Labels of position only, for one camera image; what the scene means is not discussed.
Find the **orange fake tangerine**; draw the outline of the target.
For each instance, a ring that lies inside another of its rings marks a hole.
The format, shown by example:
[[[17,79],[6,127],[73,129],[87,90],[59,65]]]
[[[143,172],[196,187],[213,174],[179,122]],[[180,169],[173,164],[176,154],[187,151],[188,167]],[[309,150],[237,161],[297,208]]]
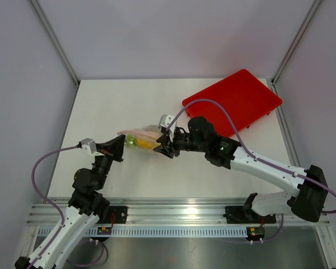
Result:
[[[136,138],[136,146],[139,147],[140,149],[145,149],[145,150],[153,150],[159,145],[154,140],[147,140],[144,138]]]

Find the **clear zip top bag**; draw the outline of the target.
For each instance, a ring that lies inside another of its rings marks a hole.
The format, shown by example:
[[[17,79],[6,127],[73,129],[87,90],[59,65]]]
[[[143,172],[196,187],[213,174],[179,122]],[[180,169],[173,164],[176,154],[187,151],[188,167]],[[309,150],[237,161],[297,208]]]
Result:
[[[142,128],[137,128],[137,129],[131,129],[131,130],[124,130],[117,132],[117,135],[127,135],[131,134],[135,138],[144,138],[147,140],[154,140],[156,141],[161,135],[161,131],[157,125],[149,125],[145,126]],[[140,149],[139,147],[127,147],[130,149],[139,149],[139,150],[145,150],[145,149]]]

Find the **green fake lettuce leaf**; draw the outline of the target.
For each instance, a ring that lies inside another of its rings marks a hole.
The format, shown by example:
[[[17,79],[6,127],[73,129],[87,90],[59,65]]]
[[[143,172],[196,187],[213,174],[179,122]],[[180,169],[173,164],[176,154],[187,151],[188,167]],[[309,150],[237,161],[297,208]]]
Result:
[[[133,135],[126,134],[124,144],[126,145],[126,147],[136,147],[137,146],[137,140]]]

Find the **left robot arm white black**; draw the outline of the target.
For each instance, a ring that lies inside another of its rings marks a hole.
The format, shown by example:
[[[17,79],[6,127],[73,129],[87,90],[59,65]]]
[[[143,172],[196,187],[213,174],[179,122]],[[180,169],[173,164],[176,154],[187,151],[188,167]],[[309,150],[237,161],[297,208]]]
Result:
[[[46,239],[27,257],[19,257],[15,268],[62,268],[77,244],[97,222],[110,216],[110,202],[99,192],[103,189],[113,162],[123,161],[125,135],[104,143],[86,138],[76,145],[94,157],[90,169],[81,168],[74,174],[74,189],[65,210],[53,201],[60,219]]]

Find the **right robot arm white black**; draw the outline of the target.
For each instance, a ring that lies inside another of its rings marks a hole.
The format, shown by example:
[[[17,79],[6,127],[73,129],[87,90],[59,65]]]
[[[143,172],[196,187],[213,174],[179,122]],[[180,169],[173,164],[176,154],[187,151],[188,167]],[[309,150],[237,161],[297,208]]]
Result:
[[[250,194],[242,208],[231,214],[236,222],[258,223],[269,215],[290,212],[305,221],[319,221],[327,197],[326,180],[319,167],[304,169],[264,160],[247,152],[241,142],[218,135],[204,117],[190,119],[187,130],[178,127],[174,119],[166,114],[161,117],[155,152],[171,159],[181,151],[203,152],[214,166],[250,174],[281,189],[266,195]]]

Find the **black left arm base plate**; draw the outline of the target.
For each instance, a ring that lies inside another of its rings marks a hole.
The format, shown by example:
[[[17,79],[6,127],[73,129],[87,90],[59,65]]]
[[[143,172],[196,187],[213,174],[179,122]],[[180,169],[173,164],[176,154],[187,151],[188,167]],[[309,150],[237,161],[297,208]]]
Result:
[[[99,220],[98,224],[125,224],[127,222],[127,206],[110,206],[109,213],[105,219]]]

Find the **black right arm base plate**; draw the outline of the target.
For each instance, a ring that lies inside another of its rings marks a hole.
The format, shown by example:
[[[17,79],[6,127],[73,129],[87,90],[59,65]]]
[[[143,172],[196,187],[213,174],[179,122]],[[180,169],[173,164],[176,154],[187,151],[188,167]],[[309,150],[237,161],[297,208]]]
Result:
[[[243,206],[226,206],[225,214],[228,224],[275,224],[275,215],[260,216],[252,210],[245,212]]]

